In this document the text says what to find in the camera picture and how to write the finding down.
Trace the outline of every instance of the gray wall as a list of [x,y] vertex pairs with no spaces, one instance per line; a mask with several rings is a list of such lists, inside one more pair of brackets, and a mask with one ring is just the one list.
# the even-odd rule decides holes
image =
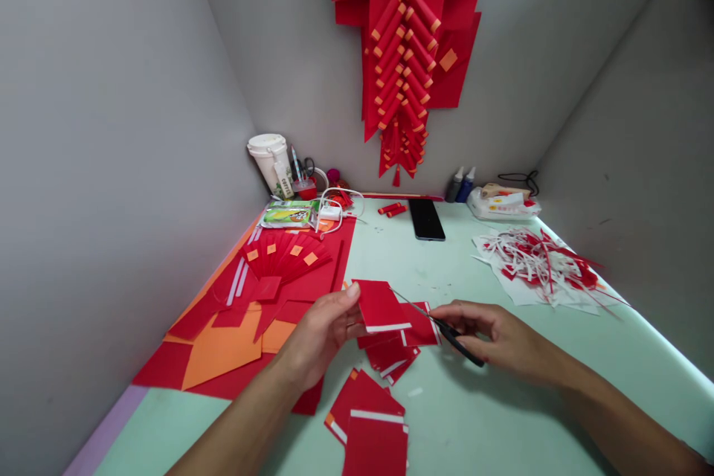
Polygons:
[[0,12],[0,473],[58,474],[266,195],[206,0]]
[[[209,2],[258,130],[354,187],[392,190],[379,140],[362,143],[359,32],[335,24],[331,0]],[[477,181],[533,168],[644,2],[480,0],[461,106],[433,113],[425,163],[400,190],[442,193],[460,165]]]
[[541,165],[544,220],[714,379],[714,0],[651,0]]

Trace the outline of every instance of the white cup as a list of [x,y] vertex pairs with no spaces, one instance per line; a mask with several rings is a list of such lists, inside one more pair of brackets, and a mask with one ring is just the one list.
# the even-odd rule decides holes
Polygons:
[[248,141],[248,152],[255,161],[273,195],[290,199],[292,171],[288,157],[288,144],[280,134],[261,134]]

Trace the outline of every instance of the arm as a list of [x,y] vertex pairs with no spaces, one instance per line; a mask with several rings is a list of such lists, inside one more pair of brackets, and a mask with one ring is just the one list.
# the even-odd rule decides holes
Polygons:
[[303,392],[349,339],[366,335],[359,285],[328,294],[305,314],[273,362],[168,471],[169,476],[255,475]]
[[459,342],[485,362],[533,384],[558,389],[566,406],[623,476],[714,474],[695,452],[603,377],[503,307],[455,300],[431,315],[463,333]]

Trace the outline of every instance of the red tassel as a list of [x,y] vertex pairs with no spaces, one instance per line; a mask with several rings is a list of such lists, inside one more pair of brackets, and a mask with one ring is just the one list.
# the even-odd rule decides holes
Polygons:
[[392,186],[399,187],[399,164],[396,165],[396,172],[394,173],[394,180],[392,181]]

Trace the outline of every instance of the glue bottle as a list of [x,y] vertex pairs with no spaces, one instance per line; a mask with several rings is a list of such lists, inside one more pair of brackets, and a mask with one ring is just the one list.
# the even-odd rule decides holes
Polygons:
[[456,202],[466,202],[471,193],[471,189],[474,187],[474,176],[476,175],[476,168],[472,167],[469,174],[466,175],[466,180],[461,183],[461,189],[459,194],[456,196]]
[[456,195],[459,193],[461,188],[461,181],[463,180],[463,166],[459,167],[458,173],[454,175],[451,179],[451,184],[448,185],[446,190],[446,202],[456,201]]

